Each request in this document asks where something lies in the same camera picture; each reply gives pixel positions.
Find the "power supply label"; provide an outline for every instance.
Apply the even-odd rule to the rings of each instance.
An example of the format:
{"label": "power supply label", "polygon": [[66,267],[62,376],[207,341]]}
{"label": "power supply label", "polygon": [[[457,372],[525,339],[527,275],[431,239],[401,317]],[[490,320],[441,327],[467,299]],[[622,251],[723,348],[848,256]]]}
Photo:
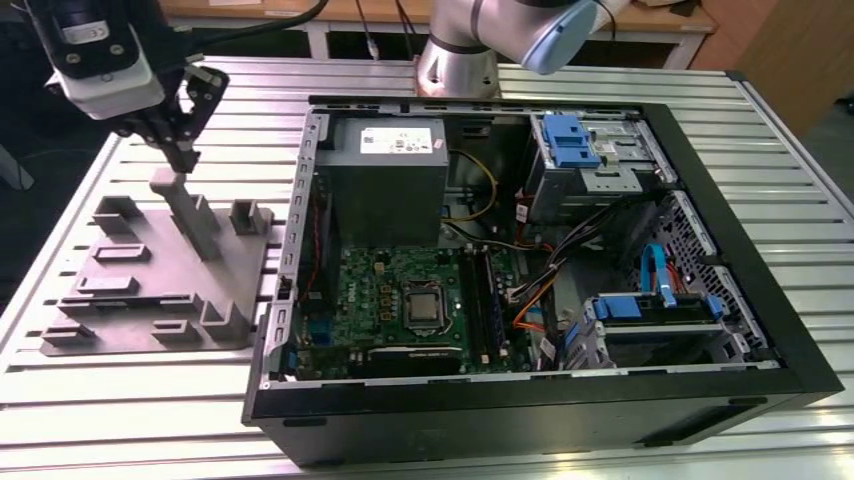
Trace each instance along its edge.
{"label": "power supply label", "polygon": [[430,128],[366,128],[362,130],[362,153],[433,153],[430,133]]}

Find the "green motherboard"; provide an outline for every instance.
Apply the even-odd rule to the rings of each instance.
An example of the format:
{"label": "green motherboard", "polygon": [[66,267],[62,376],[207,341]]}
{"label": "green motherboard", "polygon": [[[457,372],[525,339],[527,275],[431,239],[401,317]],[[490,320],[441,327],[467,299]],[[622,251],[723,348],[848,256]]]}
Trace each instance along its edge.
{"label": "green motherboard", "polygon": [[[514,350],[521,348],[514,349],[510,340],[503,342],[501,355],[493,361],[486,358],[479,361],[481,357],[470,350],[467,312],[471,310],[466,302],[473,300],[461,284],[465,278],[461,255],[465,253],[455,249],[350,248],[342,251],[336,312],[334,318],[320,321],[328,338],[324,337],[323,347],[315,346],[311,353],[303,355],[311,356],[306,360],[315,377],[347,377],[344,364],[355,360],[358,349],[405,345],[459,348],[463,359],[459,373],[507,372],[521,368],[525,360],[514,355]],[[517,285],[511,253],[491,253],[490,263],[493,285],[502,295],[509,286]]]}

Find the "yellow wire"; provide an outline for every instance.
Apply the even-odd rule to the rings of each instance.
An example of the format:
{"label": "yellow wire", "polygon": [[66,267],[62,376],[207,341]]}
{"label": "yellow wire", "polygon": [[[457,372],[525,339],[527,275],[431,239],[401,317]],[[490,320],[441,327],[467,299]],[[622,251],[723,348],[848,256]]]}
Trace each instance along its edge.
{"label": "yellow wire", "polygon": [[486,168],[486,165],[483,165],[483,162],[481,162],[481,160],[478,160],[474,155],[471,155],[467,152],[463,152],[462,150],[449,150],[449,152],[457,153],[458,155],[462,155],[469,160],[471,160],[471,162],[478,166],[478,168],[483,171],[483,173],[489,177],[490,184],[493,186],[493,196],[490,197],[490,203],[487,203],[486,207],[483,207],[483,210],[473,213],[467,217],[442,219],[443,222],[469,222],[470,220],[481,218],[481,216],[483,216],[483,214],[489,212],[490,209],[495,206],[495,201],[498,200],[498,180],[495,180],[495,176],[493,175],[493,172],[490,172],[490,169]]}

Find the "slotted aluminum table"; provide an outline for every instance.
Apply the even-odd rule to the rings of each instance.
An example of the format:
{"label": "slotted aluminum table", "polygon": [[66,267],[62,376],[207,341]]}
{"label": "slotted aluminum table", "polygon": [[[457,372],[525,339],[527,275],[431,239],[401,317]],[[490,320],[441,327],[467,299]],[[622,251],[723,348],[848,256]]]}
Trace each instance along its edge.
{"label": "slotted aluminum table", "polygon": [[[231,74],[232,86],[199,138],[203,157],[188,190],[212,206],[256,198],[283,219],[307,96],[411,95],[413,65],[252,58],[208,64]],[[849,391],[690,447],[342,471],[366,478],[854,475],[854,208],[753,88],[714,72],[573,68],[539,77],[511,66],[502,68],[501,83],[506,98],[670,105]],[[70,290],[99,235],[88,222],[99,199],[131,195],[143,206],[160,204],[147,182],[163,165],[139,139],[111,138],[0,321],[0,473],[39,479],[300,474],[262,433],[240,424],[248,349],[67,358],[39,353],[38,332],[55,317],[51,300]],[[271,232],[262,296],[272,293],[282,231]]]}

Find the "motherboard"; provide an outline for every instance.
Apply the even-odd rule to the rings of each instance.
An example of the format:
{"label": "motherboard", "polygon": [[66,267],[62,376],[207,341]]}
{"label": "motherboard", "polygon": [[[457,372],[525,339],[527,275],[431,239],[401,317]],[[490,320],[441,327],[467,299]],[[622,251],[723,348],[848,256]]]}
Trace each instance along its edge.
{"label": "motherboard", "polygon": [[527,340],[506,331],[502,306],[515,283],[506,251],[343,249],[335,314],[306,326],[303,377],[525,369]]}

